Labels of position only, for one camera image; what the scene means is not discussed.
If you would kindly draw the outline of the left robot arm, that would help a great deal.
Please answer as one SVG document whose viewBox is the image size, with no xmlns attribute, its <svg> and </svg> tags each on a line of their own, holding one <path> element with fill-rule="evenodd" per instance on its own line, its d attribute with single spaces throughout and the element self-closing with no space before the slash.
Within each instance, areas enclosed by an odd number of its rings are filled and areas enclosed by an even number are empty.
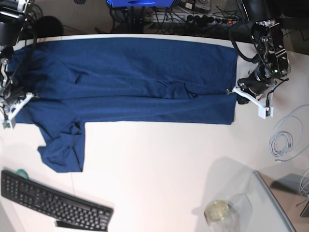
<svg viewBox="0 0 309 232">
<path fill-rule="evenodd" d="M 265 119 L 274 114 L 271 100 L 275 89 L 289 80 L 290 64 L 278 21 L 281 13 L 271 0 L 238 0 L 236 6 L 240 19 L 230 28 L 229 39 L 239 57 L 257 66 L 248 77 L 239 79 L 231 91 L 237 94 L 239 104 L 254 103 L 259 117 Z M 240 26 L 249 32 L 256 50 L 253 58 L 245 56 L 233 38 L 234 30 Z"/>
</svg>

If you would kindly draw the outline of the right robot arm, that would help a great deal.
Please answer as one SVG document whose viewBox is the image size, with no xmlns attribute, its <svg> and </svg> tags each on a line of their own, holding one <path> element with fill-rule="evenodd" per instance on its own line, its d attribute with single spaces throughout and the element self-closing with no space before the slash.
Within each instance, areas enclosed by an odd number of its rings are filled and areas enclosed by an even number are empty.
<svg viewBox="0 0 309 232">
<path fill-rule="evenodd" d="M 0 125 L 4 129 L 13 129 L 15 117 L 19 111 L 34 97 L 31 92 L 18 84 L 15 76 L 29 61 L 36 46 L 37 35 L 27 27 L 34 5 L 33 0 L 2 0 L 0 2 Z M 14 71 L 8 71 L 13 58 L 14 46 L 23 33 L 33 36 L 30 52 L 24 56 Z"/>
</svg>

